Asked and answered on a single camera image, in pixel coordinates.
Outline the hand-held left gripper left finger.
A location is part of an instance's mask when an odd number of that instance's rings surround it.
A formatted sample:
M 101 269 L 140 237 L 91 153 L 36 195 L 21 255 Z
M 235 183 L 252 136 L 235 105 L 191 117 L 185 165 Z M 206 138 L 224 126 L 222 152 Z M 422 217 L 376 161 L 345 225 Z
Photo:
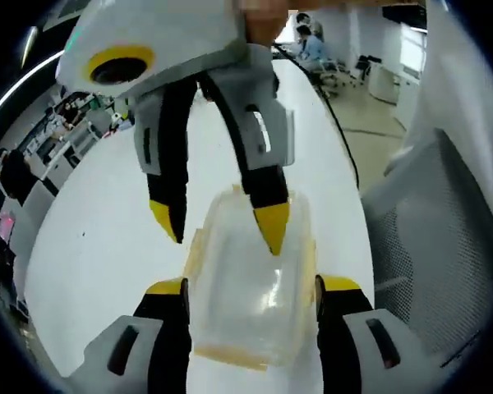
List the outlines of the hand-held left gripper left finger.
M 105 328 L 67 378 L 70 393 L 185 393 L 191 353 L 188 279 L 150 286 L 132 315 Z

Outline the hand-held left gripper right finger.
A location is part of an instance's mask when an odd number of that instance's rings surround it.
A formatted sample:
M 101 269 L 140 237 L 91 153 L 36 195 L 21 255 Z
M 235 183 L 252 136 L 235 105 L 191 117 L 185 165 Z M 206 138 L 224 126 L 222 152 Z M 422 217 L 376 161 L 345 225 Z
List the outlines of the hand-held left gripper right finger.
M 441 371 L 422 341 L 386 309 L 374 309 L 347 277 L 315 278 L 317 347 L 324 393 L 436 393 Z

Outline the person's right hand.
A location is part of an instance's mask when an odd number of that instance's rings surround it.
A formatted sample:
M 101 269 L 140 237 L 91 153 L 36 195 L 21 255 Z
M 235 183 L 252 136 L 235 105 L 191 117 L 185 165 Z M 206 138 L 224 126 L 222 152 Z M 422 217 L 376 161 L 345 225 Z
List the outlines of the person's right hand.
M 246 9 L 243 15 L 247 41 L 266 47 L 279 36 L 288 19 L 288 11 L 281 8 Z

